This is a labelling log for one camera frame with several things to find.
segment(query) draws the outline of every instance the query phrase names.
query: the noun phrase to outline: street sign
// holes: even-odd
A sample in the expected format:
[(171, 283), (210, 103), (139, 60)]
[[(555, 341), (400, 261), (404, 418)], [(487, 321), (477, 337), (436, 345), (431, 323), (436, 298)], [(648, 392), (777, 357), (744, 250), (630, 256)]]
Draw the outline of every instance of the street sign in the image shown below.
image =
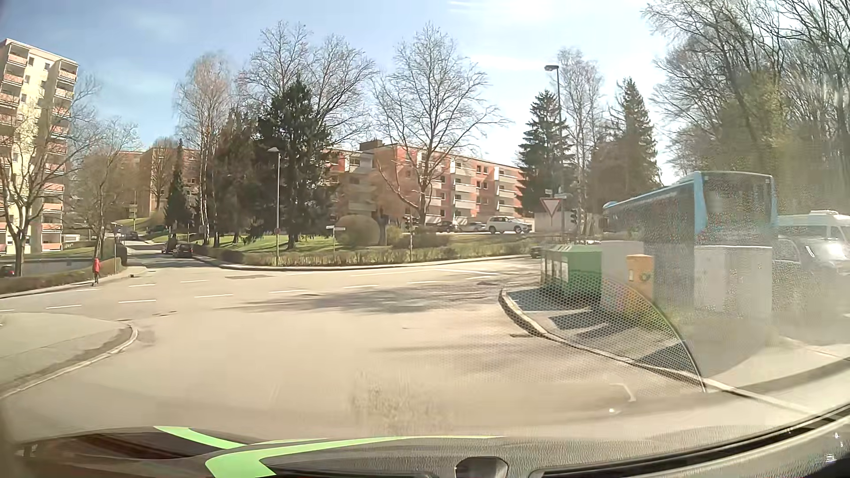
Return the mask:
[(546, 212), (549, 213), (550, 216), (554, 216), (561, 200), (554, 197), (541, 197), (540, 202), (543, 204)]

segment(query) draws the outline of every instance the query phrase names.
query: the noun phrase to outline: white suv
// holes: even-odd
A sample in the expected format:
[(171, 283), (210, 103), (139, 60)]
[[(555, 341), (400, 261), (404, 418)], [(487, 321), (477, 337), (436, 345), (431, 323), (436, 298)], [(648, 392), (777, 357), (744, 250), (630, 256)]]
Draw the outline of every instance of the white suv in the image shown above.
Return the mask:
[(522, 234), (523, 232), (531, 232), (531, 224), (522, 219), (512, 218), (510, 216), (493, 216), (487, 219), (487, 230), (490, 234), (508, 232), (510, 230), (517, 234)]

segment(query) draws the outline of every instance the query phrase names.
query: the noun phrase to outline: car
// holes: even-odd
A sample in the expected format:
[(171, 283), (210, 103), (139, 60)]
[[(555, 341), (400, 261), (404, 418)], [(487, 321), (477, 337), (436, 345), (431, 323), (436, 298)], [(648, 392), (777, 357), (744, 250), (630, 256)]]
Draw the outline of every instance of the car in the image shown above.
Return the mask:
[(174, 250), (171, 252), (172, 257), (174, 258), (189, 258), (192, 257), (192, 245), (188, 242), (181, 242), (177, 246), (174, 247)]
[(458, 232), (460, 229), (454, 221), (441, 221), (437, 224), (437, 232)]
[(479, 221), (473, 221), (461, 226), (462, 232), (484, 232), (485, 230), (487, 230), (487, 225)]
[(841, 239), (779, 236), (773, 245), (773, 310), (797, 320), (850, 312), (850, 246)]
[(487, 219), (487, 230), (490, 234), (513, 231), (517, 234), (531, 232), (531, 224), (519, 218), (510, 216), (493, 216)]

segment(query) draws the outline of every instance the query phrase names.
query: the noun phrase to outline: white van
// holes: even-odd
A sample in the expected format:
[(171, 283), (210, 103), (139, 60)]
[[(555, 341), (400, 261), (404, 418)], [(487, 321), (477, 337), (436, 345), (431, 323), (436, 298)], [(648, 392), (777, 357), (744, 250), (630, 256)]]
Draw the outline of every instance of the white van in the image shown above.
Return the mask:
[(850, 216), (830, 209), (820, 209), (808, 214), (780, 215), (779, 234), (785, 236), (841, 239), (850, 243)]

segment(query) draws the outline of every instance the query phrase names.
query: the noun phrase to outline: windshield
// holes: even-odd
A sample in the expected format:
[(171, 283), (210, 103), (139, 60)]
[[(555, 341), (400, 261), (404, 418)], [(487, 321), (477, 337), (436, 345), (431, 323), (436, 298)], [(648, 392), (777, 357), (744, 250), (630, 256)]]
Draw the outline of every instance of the windshield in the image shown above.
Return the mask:
[(521, 442), (525, 478), (850, 407), (850, 2), (30, 0), (0, 26), (16, 441), (381, 468), (287, 471), (312, 478)]

